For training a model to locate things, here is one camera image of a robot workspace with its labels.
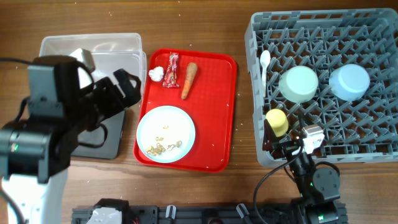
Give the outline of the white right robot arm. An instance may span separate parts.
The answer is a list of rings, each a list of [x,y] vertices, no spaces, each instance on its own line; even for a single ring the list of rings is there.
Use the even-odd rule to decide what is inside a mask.
[[[312,152],[322,146],[325,138],[321,126],[299,116],[301,132],[298,138],[280,142],[269,121],[264,120],[262,149],[276,153],[286,162],[279,165],[258,183],[262,183],[280,169],[290,168],[290,177],[300,193],[291,201],[292,216],[297,223],[344,223],[345,208],[340,207],[340,170],[330,162],[314,162]]]

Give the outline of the mint green bowl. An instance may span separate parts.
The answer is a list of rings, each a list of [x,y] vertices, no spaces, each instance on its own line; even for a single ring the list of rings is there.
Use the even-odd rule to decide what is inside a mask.
[[[293,103],[310,101],[318,88],[317,74],[309,67],[296,66],[280,76],[279,90],[282,96]]]

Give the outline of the light blue bowl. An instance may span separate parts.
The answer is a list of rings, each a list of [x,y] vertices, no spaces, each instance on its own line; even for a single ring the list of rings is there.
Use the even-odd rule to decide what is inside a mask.
[[[355,101],[368,90],[370,77],[361,66],[347,64],[334,70],[329,77],[332,93],[341,100]]]

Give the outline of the orange carrot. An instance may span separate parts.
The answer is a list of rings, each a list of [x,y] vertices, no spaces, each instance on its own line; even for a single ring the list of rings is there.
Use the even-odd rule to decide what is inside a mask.
[[[187,66],[186,69],[186,77],[185,77],[185,82],[184,86],[182,89],[182,94],[181,94],[181,99],[185,100],[188,96],[188,93],[190,91],[190,88],[193,84],[193,81],[195,79],[195,75],[197,73],[198,67],[196,63],[190,62]]]

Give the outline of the white tissue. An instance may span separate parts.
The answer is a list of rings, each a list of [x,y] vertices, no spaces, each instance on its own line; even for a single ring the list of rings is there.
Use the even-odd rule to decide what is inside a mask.
[[[161,66],[149,70],[149,77],[154,82],[160,82],[164,77],[164,69]]]

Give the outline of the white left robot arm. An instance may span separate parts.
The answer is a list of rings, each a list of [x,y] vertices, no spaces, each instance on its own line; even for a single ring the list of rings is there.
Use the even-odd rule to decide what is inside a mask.
[[[28,63],[30,94],[20,109],[29,117],[1,128],[1,196],[12,223],[60,223],[62,197],[72,152],[84,131],[141,100],[141,80],[123,69],[81,87],[79,70],[93,64],[67,55],[46,55]]]

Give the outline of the red candy wrapper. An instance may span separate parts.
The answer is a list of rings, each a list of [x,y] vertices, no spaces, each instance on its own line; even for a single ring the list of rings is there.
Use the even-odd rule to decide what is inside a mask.
[[[178,53],[171,52],[169,56],[169,64],[167,67],[167,71],[164,75],[163,87],[166,88],[178,88],[177,84],[177,61],[178,61]]]

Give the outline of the white plastic spoon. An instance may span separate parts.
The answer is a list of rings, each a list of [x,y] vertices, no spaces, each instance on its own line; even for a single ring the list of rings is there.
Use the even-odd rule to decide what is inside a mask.
[[[271,54],[268,50],[264,50],[260,56],[259,62],[262,67],[261,80],[263,87],[263,97],[267,95],[267,68],[271,62]]]

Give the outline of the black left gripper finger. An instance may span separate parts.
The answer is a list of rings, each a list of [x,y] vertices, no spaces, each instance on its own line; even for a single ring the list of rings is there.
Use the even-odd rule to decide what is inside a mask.
[[[122,68],[113,72],[113,75],[125,94],[123,105],[129,108],[138,103],[141,100],[141,80],[139,77],[130,74]]]
[[[78,145],[82,146],[82,147],[92,148],[92,149],[97,149],[97,148],[103,147],[103,145],[105,144],[105,142],[107,140],[107,137],[108,137],[108,129],[102,123],[100,123],[98,127],[101,128],[103,130],[103,133],[104,133],[103,142],[101,144],[92,144],[92,143],[88,143],[88,142],[78,142]]]

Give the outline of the yellow plastic cup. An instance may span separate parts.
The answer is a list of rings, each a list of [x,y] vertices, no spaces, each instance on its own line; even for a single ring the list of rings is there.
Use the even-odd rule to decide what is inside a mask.
[[[272,109],[266,113],[266,120],[268,120],[272,130],[277,137],[283,136],[288,128],[289,123],[285,113],[280,109]]]

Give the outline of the light blue plate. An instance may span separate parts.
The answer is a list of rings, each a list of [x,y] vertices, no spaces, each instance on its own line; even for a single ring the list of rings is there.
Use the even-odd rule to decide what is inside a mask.
[[[193,149],[196,135],[188,113],[175,106],[159,106],[140,120],[136,141],[146,159],[169,164],[187,156]]]

